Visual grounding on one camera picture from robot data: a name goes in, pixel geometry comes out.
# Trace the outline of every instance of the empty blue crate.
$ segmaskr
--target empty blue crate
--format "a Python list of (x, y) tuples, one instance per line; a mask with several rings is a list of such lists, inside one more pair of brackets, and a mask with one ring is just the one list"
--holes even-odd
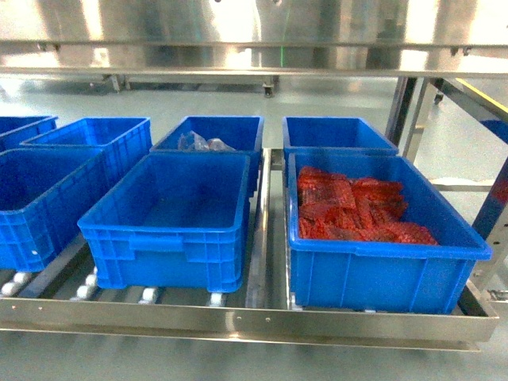
[(107, 190), (98, 148), (0, 153), (0, 268), (43, 270)]
[(248, 229), (249, 157), (151, 153), (78, 225), (103, 288), (234, 292)]
[(221, 139), (228, 146), (236, 149), (236, 153), (250, 156), (251, 169), (248, 181), (250, 196), (257, 189), (261, 145), (263, 143), (263, 126), (264, 119), (262, 117), (185, 117), (173, 131), (152, 148), (152, 151), (178, 151), (180, 137), (190, 131), (194, 131), (206, 140)]
[(358, 117), (285, 117), (284, 159), (292, 152), (397, 155), (386, 137)]
[[(439, 246), (300, 238), (297, 176), (305, 166), (401, 182), (409, 203), (402, 221), (427, 227)], [(476, 261), (491, 258), (482, 237), (402, 157), (298, 153), (288, 171), (291, 289), (301, 306), (449, 314)]]
[(97, 147), (106, 152), (107, 175), (113, 186), (152, 147), (146, 117), (85, 117), (22, 143), (25, 147)]
[(58, 117), (0, 117), (0, 152), (19, 148), (19, 144), (56, 128)]

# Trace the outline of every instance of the gray floor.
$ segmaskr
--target gray floor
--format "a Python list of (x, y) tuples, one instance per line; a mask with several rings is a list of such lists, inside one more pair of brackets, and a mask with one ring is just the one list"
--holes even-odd
[[(358, 116), (383, 132), (395, 82), (282, 78), (276, 97), (265, 99), (256, 87), (115, 94), (105, 87), (62, 89), (0, 80), (0, 114), (57, 114), (59, 125), (85, 116), (146, 115), (152, 118), (154, 143), (186, 115), (259, 114), (266, 118), (264, 146), (282, 147), (285, 115)], [(429, 119), (416, 163), (425, 175), (496, 176), (508, 156), (500, 140), (446, 99)], [(469, 221), (484, 196), (446, 194)], [(499, 277), (493, 283), (506, 287)], [(508, 308), (499, 313), (502, 323), (492, 340), (481, 344), (480, 354), (0, 333), (0, 380), (507, 379)]]

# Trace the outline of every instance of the red netting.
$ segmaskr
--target red netting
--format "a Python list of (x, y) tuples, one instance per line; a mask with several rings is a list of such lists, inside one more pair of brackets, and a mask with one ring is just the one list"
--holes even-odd
[(437, 244), (427, 228), (399, 221), (408, 206), (401, 191), (393, 181), (352, 180), (304, 167), (298, 177), (300, 237)]

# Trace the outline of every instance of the metal tray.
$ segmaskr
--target metal tray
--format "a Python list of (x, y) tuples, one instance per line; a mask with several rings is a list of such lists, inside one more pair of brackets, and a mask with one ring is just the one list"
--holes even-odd
[(477, 351), (475, 343), (489, 341), (498, 315), (471, 282), (451, 315), (295, 306), (288, 287), (285, 194), (283, 187), (270, 192), (272, 182), (282, 183), (282, 166), (281, 150), (265, 148), (246, 282), (238, 292), (100, 290), (88, 246), (78, 236), (41, 273), (0, 271), (0, 283), (12, 278), (5, 288), (9, 296), (0, 295), (0, 330), (452, 351)]

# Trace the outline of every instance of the crate handle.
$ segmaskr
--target crate handle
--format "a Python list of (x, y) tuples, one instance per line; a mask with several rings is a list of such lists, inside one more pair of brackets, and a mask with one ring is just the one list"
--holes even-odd
[(383, 251), (380, 252), (379, 250), (359, 250), (357, 249), (355, 251), (355, 255), (357, 256), (371, 256), (371, 257), (379, 257), (379, 258), (410, 258), (412, 260), (426, 260), (429, 257), (432, 257), (430, 255), (432, 251), (424, 251), (424, 252), (402, 252), (399, 250), (391, 250), (391, 251)]
[(129, 238), (131, 250), (150, 252), (182, 252), (182, 237), (135, 236)]

